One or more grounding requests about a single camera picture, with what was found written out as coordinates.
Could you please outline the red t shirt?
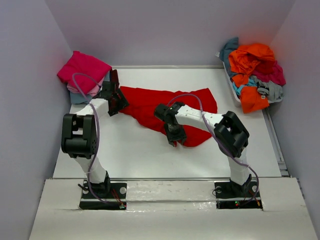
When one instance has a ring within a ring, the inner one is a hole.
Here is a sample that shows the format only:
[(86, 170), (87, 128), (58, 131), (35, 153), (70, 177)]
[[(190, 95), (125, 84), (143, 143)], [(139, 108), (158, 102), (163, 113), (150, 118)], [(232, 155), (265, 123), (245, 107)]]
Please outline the red t shirt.
[[(202, 108), (205, 112), (213, 114), (218, 113), (217, 102), (208, 88), (190, 92), (172, 92), (166, 90), (152, 90), (121, 86), (120, 90), (129, 103), (129, 106), (125, 107), (120, 112), (132, 116), (143, 127), (160, 132), (164, 135), (166, 135), (164, 122), (156, 118), (154, 116), (154, 112), (159, 104), (168, 104), (177, 96), (183, 94), (193, 94), (201, 100)], [(193, 96), (179, 97), (175, 101), (183, 102), (191, 108), (200, 110), (199, 102)], [(197, 147), (211, 138), (211, 134), (205, 130), (201, 130), (192, 126), (185, 126), (183, 128), (186, 133), (186, 140), (183, 143), (183, 146), (185, 147)]]

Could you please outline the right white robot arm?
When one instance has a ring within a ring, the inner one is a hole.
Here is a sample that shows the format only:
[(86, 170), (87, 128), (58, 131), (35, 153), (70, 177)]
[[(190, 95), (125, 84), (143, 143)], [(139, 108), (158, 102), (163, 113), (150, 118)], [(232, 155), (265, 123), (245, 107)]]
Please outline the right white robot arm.
[(185, 126), (210, 133), (220, 151), (227, 156), (230, 168), (230, 180), (221, 193), (231, 198), (246, 195), (252, 181), (247, 161), (250, 135), (234, 112), (210, 113), (175, 102), (171, 106), (159, 104), (154, 116), (164, 122), (165, 135), (172, 146), (175, 142), (183, 144), (189, 139)]

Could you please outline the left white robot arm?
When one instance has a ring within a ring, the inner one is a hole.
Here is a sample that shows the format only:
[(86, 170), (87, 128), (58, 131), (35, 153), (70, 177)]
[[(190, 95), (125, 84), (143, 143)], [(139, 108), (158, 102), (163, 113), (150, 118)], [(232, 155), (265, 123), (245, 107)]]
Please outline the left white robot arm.
[(87, 178), (87, 191), (92, 196), (105, 202), (109, 195), (114, 195), (110, 176), (99, 159), (100, 124), (99, 115), (105, 104), (108, 114), (113, 116), (129, 105), (119, 84), (104, 81), (101, 91), (98, 92), (97, 101), (89, 100), (84, 92), (79, 89), (87, 106), (77, 113), (65, 114), (62, 120), (61, 150), (74, 159), (82, 168)]

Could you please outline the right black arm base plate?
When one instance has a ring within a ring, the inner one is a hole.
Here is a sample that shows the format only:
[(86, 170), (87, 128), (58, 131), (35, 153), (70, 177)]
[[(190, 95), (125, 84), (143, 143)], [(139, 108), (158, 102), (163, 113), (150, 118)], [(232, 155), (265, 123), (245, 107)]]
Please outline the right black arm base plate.
[(212, 195), (216, 198), (218, 210), (238, 209), (263, 209), (260, 192), (257, 190), (257, 182), (252, 181), (241, 190), (238, 185), (230, 181), (218, 181), (214, 183)]

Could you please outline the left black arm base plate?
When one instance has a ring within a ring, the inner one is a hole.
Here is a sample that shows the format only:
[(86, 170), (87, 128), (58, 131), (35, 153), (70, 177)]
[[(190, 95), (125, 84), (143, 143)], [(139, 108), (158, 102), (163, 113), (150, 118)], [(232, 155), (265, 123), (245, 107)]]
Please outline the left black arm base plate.
[(127, 209), (127, 183), (125, 182), (111, 182), (108, 193), (92, 185), (92, 190), (103, 202), (92, 195), (86, 180), (78, 184), (78, 187), (81, 189), (79, 201), (81, 210), (125, 211)]

